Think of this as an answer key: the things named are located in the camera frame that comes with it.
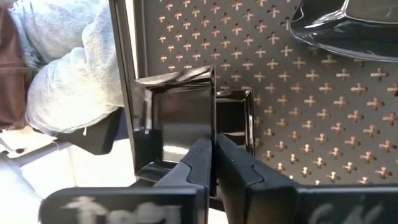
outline metal bar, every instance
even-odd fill
[[[43,158],[44,156],[55,152],[55,151],[60,151],[62,149],[66,149],[70,146],[73,146],[73,144],[69,142],[64,142],[60,140],[54,140],[50,144],[41,147],[40,149],[36,149],[30,153],[27,153],[23,156],[17,157],[12,159],[16,164],[18,164],[19,167],[23,167],[26,164],[29,164],[33,161],[36,161],[37,159]]]

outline gray sweatshirt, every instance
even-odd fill
[[[32,127],[70,133],[123,106],[108,0],[19,0],[10,13],[37,71],[25,115]]]

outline decorative metal screen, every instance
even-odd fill
[[[256,155],[301,184],[397,182],[397,65],[296,42],[298,5],[144,1],[148,74],[215,63],[219,90],[253,88]]]

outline brown jacket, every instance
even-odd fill
[[[19,35],[5,7],[0,7],[0,132],[25,127],[26,96],[32,81]]]

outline sleeve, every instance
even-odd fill
[[[29,88],[26,120],[46,134],[91,126],[123,106],[107,1],[81,39],[82,47],[44,66]]]

